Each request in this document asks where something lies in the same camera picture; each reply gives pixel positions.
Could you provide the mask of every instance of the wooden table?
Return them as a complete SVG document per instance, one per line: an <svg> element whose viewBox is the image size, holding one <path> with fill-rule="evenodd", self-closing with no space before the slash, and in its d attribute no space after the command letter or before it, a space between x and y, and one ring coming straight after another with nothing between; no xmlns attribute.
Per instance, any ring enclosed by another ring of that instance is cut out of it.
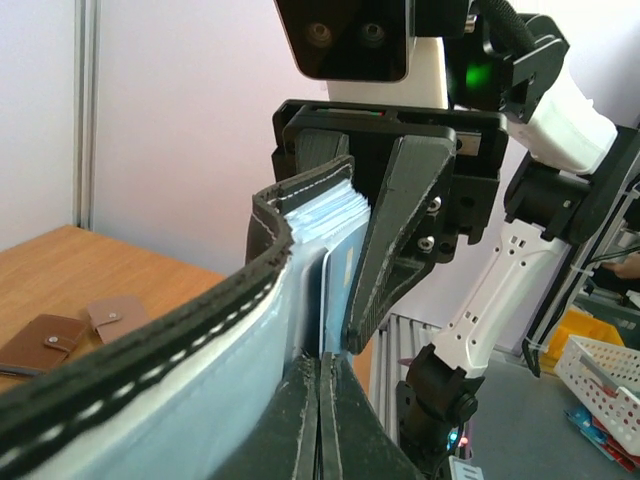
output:
<svg viewBox="0 0 640 480"><path fill-rule="evenodd" d="M89 321L92 301L135 295L158 318L224 277L76 227L62 227L0 252L0 346L42 313ZM69 360L102 343L88 330ZM354 360L365 392L371 348ZM0 375L0 393L28 380Z"/></svg>

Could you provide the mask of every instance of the camera lens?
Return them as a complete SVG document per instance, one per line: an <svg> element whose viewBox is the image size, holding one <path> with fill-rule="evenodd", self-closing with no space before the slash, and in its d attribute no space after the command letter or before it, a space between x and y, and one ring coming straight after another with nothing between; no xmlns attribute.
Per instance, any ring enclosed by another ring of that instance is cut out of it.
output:
<svg viewBox="0 0 640 480"><path fill-rule="evenodd" d="M307 40L316 47L326 48L331 45L331 30L323 23L312 23L307 27Z"/></svg>
<svg viewBox="0 0 640 480"><path fill-rule="evenodd" d="M384 43L386 34L377 23L365 23L360 31L360 37L366 47L377 48Z"/></svg>

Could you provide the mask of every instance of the white basket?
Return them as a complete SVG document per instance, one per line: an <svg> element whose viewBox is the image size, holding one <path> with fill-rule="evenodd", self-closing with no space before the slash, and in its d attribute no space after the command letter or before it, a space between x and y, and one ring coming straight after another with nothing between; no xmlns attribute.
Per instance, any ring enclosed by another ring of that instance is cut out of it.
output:
<svg viewBox="0 0 640 480"><path fill-rule="evenodd" d="M631 455L640 455L640 352L570 335L555 372Z"/></svg>

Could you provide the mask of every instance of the green light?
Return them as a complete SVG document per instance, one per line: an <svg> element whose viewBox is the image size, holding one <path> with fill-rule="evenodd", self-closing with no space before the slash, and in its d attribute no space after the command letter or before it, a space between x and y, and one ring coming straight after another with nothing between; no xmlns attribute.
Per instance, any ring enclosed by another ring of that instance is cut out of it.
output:
<svg viewBox="0 0 640 480"><path fill-rule="evenodd" d="M491 64L469 65L467 69L467 88L479 90L491 82Z"/></svg>

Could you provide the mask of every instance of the brown leather wallet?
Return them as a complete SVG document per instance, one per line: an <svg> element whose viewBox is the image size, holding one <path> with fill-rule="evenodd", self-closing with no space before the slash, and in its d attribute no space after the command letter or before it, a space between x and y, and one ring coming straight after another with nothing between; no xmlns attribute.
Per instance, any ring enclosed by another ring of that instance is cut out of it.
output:
<svg viewBox="0 0 640 480"><path fill-rule="evenodd" d="M151 319L133 295L106 298L87 305L91 326L107 344L148 324Z"/></svg>
<svg viewBox="0 0 640 480"><path fill-rule="evenodd" d="M0 349L0 373L47 373L75 350L86 330L86 322L75 318L39 315Z"/></svg>

